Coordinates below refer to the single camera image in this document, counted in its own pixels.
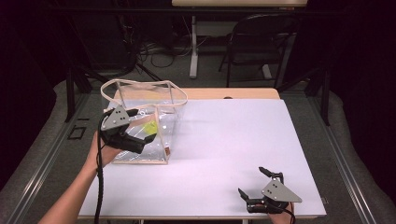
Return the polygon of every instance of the yellow-green object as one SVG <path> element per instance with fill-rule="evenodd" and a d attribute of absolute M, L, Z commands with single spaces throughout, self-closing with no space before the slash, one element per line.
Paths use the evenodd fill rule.
<path fill-rule="evenodd" d="M 157 122 L 155 121 L 150 121 L 143 125 L 143 131 L 147 134 L 154 134 L 157 132 L 157 130 L 158 130 Z"/>

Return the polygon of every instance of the white table leg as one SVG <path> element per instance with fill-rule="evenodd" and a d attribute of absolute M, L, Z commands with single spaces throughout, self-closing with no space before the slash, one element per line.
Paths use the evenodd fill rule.
<path fill-rule="evenodd" d="M 191 66 L 190 66 L 190 78 L 197 78 L 198 69 L 198 50 L 197 50 L 197 30 L 195 16 L 192 16 L 191 22 L 192 32 L 192 54 L 191 54 Z"/>

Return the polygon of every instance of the white desk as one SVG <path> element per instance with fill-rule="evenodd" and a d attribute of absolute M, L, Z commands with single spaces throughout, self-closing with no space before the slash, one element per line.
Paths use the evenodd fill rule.
<path fill-rule="evenodd" d="M 249 89 L 239 91 L 249 93 Z M 273 91 L 269 92 L 273 99 L 210 100 L 204 96 L 206 100 L 189 100 L 175 133 L 169 164 L 109 164 L 105 168 L 101 216 L 267 218 L 248 213 L 237 190 L 244 190 L 251 198 L 262 197 L 261 190 L 270 178 L 260 173 L 259 166 L 283 172 L 285 185 L 303 199 L 295 204 L 297 218 L 325 216 L 288 109 Z M 220 94 L 238 95 L 233 89 L 216 92 Z M 262 97 L 265 95 L 260 93 L 258 98 Z M 97 190 L 95 180 L 80 218 L 94 215 Z"/>
<path fill-rule="evenodd" d="M 305 7 L 307 0 L 172 0 L 174 7 Z M 225 22 L 225 25 L 220 29 L 216 29 L 216 35 L 227 35 L 233 29 L 234 23 Z M 213 30 L 213 24 L 209 26 L 209 31 Z M 191 53 L 191 67 L 190 78 L 197 78 L 198 66 L 198 50 L 197 50 L 197 35 L 207 35 L 207 32 L 197 32 L 197 21 L 195 16 L 192 16 L 191 23 L 192 35 L 192 53 Z"/>

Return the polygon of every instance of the gray carpet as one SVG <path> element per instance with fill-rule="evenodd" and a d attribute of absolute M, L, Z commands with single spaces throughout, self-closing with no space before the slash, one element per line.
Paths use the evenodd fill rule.
<path fill-rule="evenodd" d="M 161 55 L 156 56 L 166 64 L 166 58 L 161 59 Z M 149 61 L 145 66 L 162 79 L 169 79 L 179 87 L 224 87 L 225 69 L 218 72 L 221 55 L 205 55 L 200 57 L 198 67 L 198 78 L 189 79 L 190 57 L 176 57 L 173 63 L 166 69 L 152 66 Z M 134 70 L 132 74 L 124 78 L 138 81 L 151 81 L 143 74 Z M 257 76 L 256 71 L 251 70 L 249 76 Z M 235 70 L 233 78 L 238 79 L 247 73 L 247 70 Z M 86 131 L 80 140 L 64 140 L 59 147 L 59 154 L 52 164 L 48 175 L 42 185 L 39 186 L 37 194 L 32 195 L 31 203 L 23 207 L 18 220 L 21 223 L 36 223 L 48 208 L 57 200 L 62 192 L 78 173 L 79 168 L 85 160 L 87 150 L 92 140 L 92 134 L 96 128 L 99 115 L 101 113 L 101 96 L 98 94 L 100 83 L 91 80 L 94 91 L 88 96 L 88 101 L 83 106 L 81 113 L 76 120 L 69 124 L 76 127 L 85 127 Z M 242 86 L 272 86 L 271 82 L 251 82 L 233 83 L 232 87 Z M 46 157 L 50 147 L 55 141 L 59 131 L 63 127 L 65 119 L 65 87 L 61 83 L 56 89 L 58 93 L 57 105 L 46 126 L 37 137 L 19 169 L 8 181 L 8 184 L 0 192 L 1 220 L 0 223 L 7 223 L 12 212 L 19 204 L 19 199 L 25 191 L 25 186 L 30 181 L 30 177 L 40 167 L 41 162 Z M 321 120 L 318 119 L 317 109 L 312 104 L 316 99 L 306 98 L 299 86 L 293 91 L 282 93 L 281 98 L 285 100 L 290 111 L 295 129 L 301 141 L 304 154 L 311 168 L 313 177 L 317 183 L 321 197 L 328 203 L 325 204 L 328 215 L 314 220 L 299 220 L 297 223 L 362 223 L 361 217 L 352 202 L 350 194 L 346 188 L 339 169 L 334 161 L 332 144 L 322 128 Z M 340 148 L 346 157 L 348 165 L 361 187 L 361 193 L 367 200 L 368 206 L 377 220 L 377 223 L 394 223 L 396 219 L 396 209 L 375 184 L 361 163 L 359 157 L 354 152 L 349 141 L 347 124 L 342 111 L 342 102 L 334 95 L 330 103 L 330 122 L 332 132 L 337 139 Z M 91 220 L 80 220 L 78 223 L 92 222 Z M 111 223 L 124 223 L 120 220 L 112 220 Z M 268 220 L 255 221 L 255 223 L 269 223 Z"/>

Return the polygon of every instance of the gray floor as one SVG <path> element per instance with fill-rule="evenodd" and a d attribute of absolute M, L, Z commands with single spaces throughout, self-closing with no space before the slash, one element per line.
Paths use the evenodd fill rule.
<path fill-rule="evenodd" d="M 153 58 L 157 64 L 168 64 L 170 60 L 162 55 Z M 225 87 L 225 69 L 220 73 L 217 71 L 220 60 L 219 54 L 203 53 L 199 59 L 196 79 L 189 78 L 190 56 L 176 57 L 166 68 L 153 66 L 149 57 L 144 65 L 157 76 L 169 79 L 179 87 Z M 236 69 L 233 78 L 259 75 L 255 68 Z M 138 70 L 122 78 L 151 81 Z M 84 162 L 101 111 L 101 96 L 98 94 L 101 83 L 93 79 L 91 82 L 94 86 L 92 94 L 76 92 L 80 110 L 69 123 L 63 123 L 66 116 L 65 85 L 61 83 L 55 88 L 58 99 L 51 117 L 18 170 L 0 192 L 0 223 L 37 222 L 73 180 Z M 272 85 L 272 82 L 263 81 L 235 82 L 232 87 Z M 299 220 L 297 223 L 395 223 L 394 204 L 377 187 L 350 143 L 340 99 L 331 95 L 331 126 L 326 127 L 318 117 L 317 99 L 306 98 L 302 93 L 303 88 L 304 83 L 301 83 L 290 91 L 282 92 L 281 98 L 288 106 L 319 193 L 326 202 L 328 215 L 314 220 Z M 80 141 L 66 140 L 74 125 L 87 128 Z M 92 221 L 80 220 L 78 223 L 85 222 Z"/>

